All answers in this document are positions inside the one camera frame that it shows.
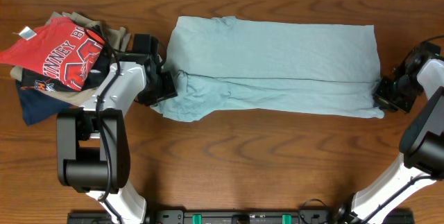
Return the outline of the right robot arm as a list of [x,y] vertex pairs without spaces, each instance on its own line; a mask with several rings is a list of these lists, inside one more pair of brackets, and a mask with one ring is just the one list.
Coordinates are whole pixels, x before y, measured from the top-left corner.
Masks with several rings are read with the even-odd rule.
[[390,112],[410,112],[422,94],[427,104],[405,130],[395,161],[370,186],[344,203],[333,223],[413,223],[398,205],[415,192],[443,180],[443,56],[427,39],[407,54],[393,77],[383,77],[375,104]]

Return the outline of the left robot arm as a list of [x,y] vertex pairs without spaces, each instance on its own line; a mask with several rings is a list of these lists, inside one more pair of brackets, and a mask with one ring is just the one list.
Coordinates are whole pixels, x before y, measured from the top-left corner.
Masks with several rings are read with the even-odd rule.
[[112,52],[115,61],[97,91],[57,115],[60,183],[104,208],[70,213],[68,223],[150,223],[147,201],[129,180],[124,117],[133,103],[152,106],[177,95],[171,73],[162,68],[162,46],[152,35],[136,34],[130,52]]

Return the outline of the light blue t-shirt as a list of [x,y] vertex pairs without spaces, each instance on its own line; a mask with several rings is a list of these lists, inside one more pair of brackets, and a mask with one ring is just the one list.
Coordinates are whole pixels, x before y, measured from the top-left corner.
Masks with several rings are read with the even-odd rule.
[[177,96],[154,110],[193,122],[218,110],[277,110],[381,119],[371,25],[285,24],[181,16],[165,69]]

